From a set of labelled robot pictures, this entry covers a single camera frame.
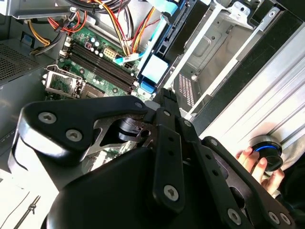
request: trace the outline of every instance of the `metal screw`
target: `metal screw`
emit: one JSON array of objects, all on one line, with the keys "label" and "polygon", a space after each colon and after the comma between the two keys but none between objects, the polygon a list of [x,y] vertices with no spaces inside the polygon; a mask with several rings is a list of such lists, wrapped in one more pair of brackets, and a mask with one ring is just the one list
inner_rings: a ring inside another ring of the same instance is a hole
[{"label": "metal screw", "polygon": [[276,14],[276,12],[273,10],[273,11],[271,11],[271,12],[269,13],[269,16],[272,18],[272,17],[275,16],[275,14]]},{"label": "metal screw", "polygon": [[164,191],[164,194],[166,195],[166,197],[168,199],[170,199],[171,201],[178,200],[179,193],[178,193],[177,189],[175,189],[175,187],[173,187],[171,185],[165,185],[163,191]]},{"label": "metal screw", "polygon": [[186,124],[186,125],[189,126],[189,127],[192,126],[192,124],[191,124],[189,121],[187,121],[187,120],[184,121],[184,124]]},{"label": "metal screw", "polygon": [[42,112],[38,115],[38,119],[46,124],[53,124],[56,122],[56,116],[50,112]]},{"label": "metal screw", "polygon": [[134,104],[139,108],[143,108],[143,105],[141,103],[135,102]]},{"label": "metal screw", "polygon": [[291,222],[290,220],[288,219],[288,217],[284,214],[284,213],[280,213],[280,216],[282,217],[283,221],[288,224],[288,225],[291,225]]},{"label": "metal screw", "polygon": [[274,223],[280,224],[280,220],[273,212],[269,211],[269,217],[274,221]]},{"label": "metal screw", "polygon": [[228,216],[236,225],[241,225],[242,219],[234,209],[232,208],[228,209]]},{"label": "metal screw", "polygon": [[196,80],[198,79],[198,76],[197,76],[197,75],[192,75],[191,79],[192,79],[193,81],[196,81]]},{"label": "metal screw", "polygon": [[167,116],[171,116],[171,114],[167,111],[164,111],[164,114],[166,114]]},{"label": "metal screw", "polygon": [[216,142],[214,139],[211,140],[211,143],[212,143],[214,146],[217,146],[217,145],[218,145],[217,142]]},{"label": "metal screw", "polygon": [[66,132],[66,137],[73,142],[79,142],[82,139],[82,134],[78,130],[68,130]]}]

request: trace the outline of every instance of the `finger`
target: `finger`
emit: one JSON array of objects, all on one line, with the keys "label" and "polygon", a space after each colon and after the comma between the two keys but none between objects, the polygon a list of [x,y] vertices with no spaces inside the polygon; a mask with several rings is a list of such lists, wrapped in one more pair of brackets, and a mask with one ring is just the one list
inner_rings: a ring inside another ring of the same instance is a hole
[{"label": "finger", "polygon": [[249,173],[251,172],[258,158],[259,158],[259,153],[255,151],[244,161],[243,166]]},{"label": "finger", "polygon": [[238,160],[238,159],[239,159],[239,157],[240,157],[240,155],[242,154],[242,152],[243,152],[243,151],[238,152],[238,153],[235,155],[236,160]]},{"label": "finger", "polygon": [[262,183],[262,178],[267,167],[267,159],[261,158],[253,170],[252,176],[258,183]]},{"label": "finger", "polygon": [[251,147],[248,147],[246,150],[242,152],[242,154],[238,158],[238,162],[240,164],[243,164],[244,161],[249,157],[249,155],[252,153],[253,149]]},{"label": "finger", "polygon": [[284,179],[284,172],[281,169],[278,169],[273,172],[271,177],[268,179],[268,182],[265,182],[264,188],[267,192],[272,195],[280,187],[282,180]]}]

